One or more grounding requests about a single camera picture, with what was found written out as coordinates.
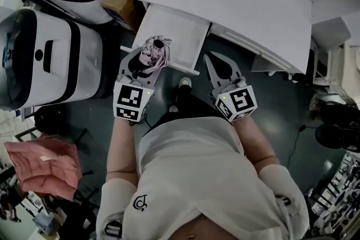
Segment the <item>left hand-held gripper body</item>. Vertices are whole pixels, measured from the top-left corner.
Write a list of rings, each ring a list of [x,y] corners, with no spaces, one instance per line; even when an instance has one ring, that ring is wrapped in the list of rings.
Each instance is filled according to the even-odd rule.
[[[113,113],[120,119],[138,123],[142,120],[146,109],[148,108],[154,95],[153,89],[147,88],[141,80],[143,87],[120,84],[115,81],[113,90]]]

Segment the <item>person's left hand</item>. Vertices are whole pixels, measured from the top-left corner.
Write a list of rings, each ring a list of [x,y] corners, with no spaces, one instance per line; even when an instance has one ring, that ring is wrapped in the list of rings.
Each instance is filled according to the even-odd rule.
[[[143,84],[137,80],[134,80],[131,76],[119,74],[116,81],[120,84],[133,85],[136,87],[143,87]]]

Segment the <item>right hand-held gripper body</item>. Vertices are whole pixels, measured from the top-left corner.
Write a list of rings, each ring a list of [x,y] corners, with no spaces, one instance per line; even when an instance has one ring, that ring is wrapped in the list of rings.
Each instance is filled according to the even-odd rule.
[[[238,78],[232,76],[230,79],[219,79],[220,87],[214,88],[211,92],[215,100],[216,108],[223,114],[227,121],[233,122],[249,116],[257,108],[252,86],[247,85],[231,92],[221,93],[221,90]]]

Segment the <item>person's right hand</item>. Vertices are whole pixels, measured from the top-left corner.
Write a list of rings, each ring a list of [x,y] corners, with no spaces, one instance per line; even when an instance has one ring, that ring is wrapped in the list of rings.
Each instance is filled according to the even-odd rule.
[[[235,81],[233,81],[231,84],[224,87],[220,93],[231,92],[233,90],[236,90],[238,88],[243,88],[246,86],[247,86],[246,78],[244,76],[241,76],[238,79],[236,79]]]

